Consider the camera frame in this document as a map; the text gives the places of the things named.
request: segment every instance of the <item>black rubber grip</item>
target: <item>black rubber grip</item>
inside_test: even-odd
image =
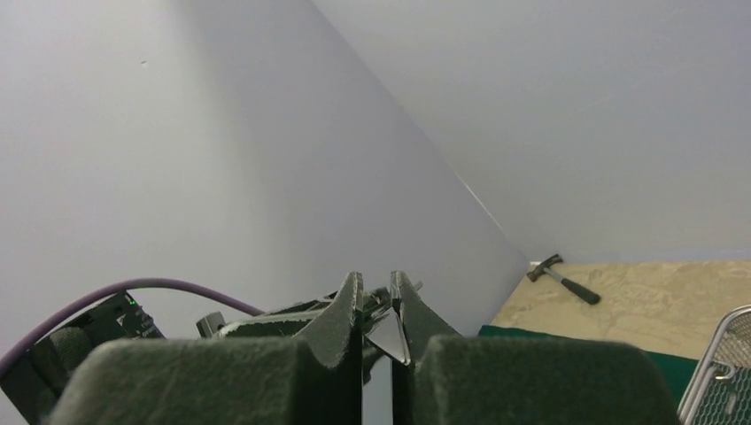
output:
[[[563,286],[565,286],[567,290],[573,292],[574,295],[582,298],[589,305],[595,305],[600,302],[599,295],[570,279],[563,278],[561,284],[563,284]]]

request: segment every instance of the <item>metal wire basket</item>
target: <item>metal wire basket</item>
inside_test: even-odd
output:
[[[685,425],[751,423],[751,305],[720,321],[693,371],[678,416]]]

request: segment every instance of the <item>hammer head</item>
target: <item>hammer head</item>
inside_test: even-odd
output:
[[[555,263],[561,263],[563,262],[563,259],[560,255],[555,254],[551,258],[546,259],[545,261],[541,262],[537,267],[535,267],[532,271],[527,273],[527,277],[530,278],[531,281],[535,282],[541,275],[545,274],[545,269],[550,268]]]

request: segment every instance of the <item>black foam pad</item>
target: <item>black foam pad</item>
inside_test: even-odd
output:
[[[626,344],[433,337],[415,424],[678,425],[670,392]]]
[[[111,342],[76,370],[50,423],[318,423],[325,406],[307,401],[325,374],[289,338]]]

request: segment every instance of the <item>plywood surface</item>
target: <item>plywood surface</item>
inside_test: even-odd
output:
[[[548,276],[526,277],[492,321],[583,339],[623,341],[698,359],[717,323],[751,304],[751,261],[558,264],[602,296],[588,305]]]

